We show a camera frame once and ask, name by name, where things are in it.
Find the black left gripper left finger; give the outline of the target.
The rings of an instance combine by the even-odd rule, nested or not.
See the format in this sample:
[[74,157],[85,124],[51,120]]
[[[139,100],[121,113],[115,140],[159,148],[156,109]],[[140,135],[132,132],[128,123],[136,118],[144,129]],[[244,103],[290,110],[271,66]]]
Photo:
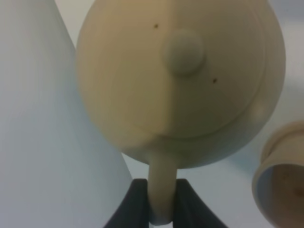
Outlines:
[[148,228],[150,205],[147,187],[146,179],[134,179],[123,201],[104,227]]

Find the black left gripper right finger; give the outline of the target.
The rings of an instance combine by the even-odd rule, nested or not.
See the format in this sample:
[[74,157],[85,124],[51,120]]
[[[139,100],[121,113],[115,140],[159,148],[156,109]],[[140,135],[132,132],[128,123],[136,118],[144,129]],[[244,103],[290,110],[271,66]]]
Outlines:
[[176,182],[172,225],[174,228],[227,228],[186,179]]

